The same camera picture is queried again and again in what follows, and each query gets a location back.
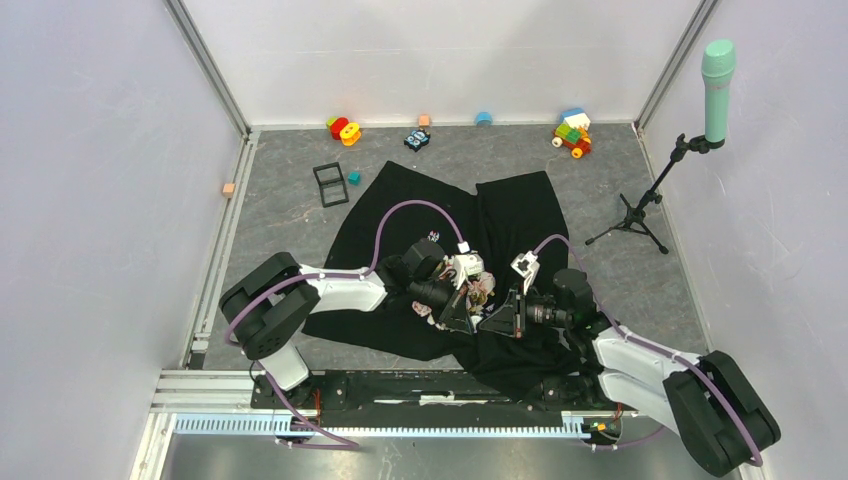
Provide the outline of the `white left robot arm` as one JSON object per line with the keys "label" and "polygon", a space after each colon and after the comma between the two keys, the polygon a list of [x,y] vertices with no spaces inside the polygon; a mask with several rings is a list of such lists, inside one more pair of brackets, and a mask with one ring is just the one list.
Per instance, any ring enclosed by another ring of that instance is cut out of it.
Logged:
{"label": "white left robot arm", "polygon": [[478,318],[469,312],[466,298],[482,277],[484,262],[466,243],[459,248],[449,256],[423,239],[372,269],[355,270],[310,267],[288,252],[277,253],[222,295],[226,339],[261,364],[281,400],[302,407],[313,397],[314,381],[291,339],[313,313],[372,312],[406,295],[429,308],[435,325],[474,332]]}

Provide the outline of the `black floral t-shirt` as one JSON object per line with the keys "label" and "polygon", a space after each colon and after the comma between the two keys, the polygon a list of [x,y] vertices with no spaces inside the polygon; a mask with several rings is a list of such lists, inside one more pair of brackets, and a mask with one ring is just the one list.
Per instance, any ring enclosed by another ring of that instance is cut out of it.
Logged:
{"label": "black floral t-shirt", "polygon": [[[543,171],[479,183],[475,193],[468,193],[388,162],[342,222],[325,264],[331,269],[363,267],[375,248],[381,259],[402,255],[429,234],[437,235],[447,253],[465,240],[494,277],[494,293],[484,306],[485,313],[491,313],[520,280],[510,267],[515,256],[552,234],[567,233]],[[414,313],[406,295],[374,312],[312,314],[303,332],[420,361],[451,355],[477,381],[513,400],[547,379],[576,377],[581,366],[554,329],[535,326],[524,339],[441,331]]]}

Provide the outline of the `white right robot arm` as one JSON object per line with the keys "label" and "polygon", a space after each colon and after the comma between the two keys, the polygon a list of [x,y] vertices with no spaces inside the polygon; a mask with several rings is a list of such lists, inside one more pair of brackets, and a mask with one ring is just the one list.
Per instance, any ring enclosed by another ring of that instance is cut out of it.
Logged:
{"label": "white right robot arm", "polygon": [[677,434],[691,458],[721,477],[753,463],[782,436],[780,426],[736,361],[722,351],[674,351],[606,315],[585,273],[561,269],[547,294],[515,286],[478,330],[515,339],[532,327],[558,329],[587,364],[577,382],[591,408],[635,408]]}

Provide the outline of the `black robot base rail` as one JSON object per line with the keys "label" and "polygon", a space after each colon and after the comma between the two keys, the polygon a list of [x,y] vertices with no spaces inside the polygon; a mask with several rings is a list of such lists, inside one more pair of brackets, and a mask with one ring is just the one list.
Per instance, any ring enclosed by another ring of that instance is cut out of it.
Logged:
{"label": "black robot base rail", "polygon": [[317,371],[286,399],[324,428],[556,426],[566,416],[620,426],[636,415],[575,376],[547,379],[513,400],[459,370]]}

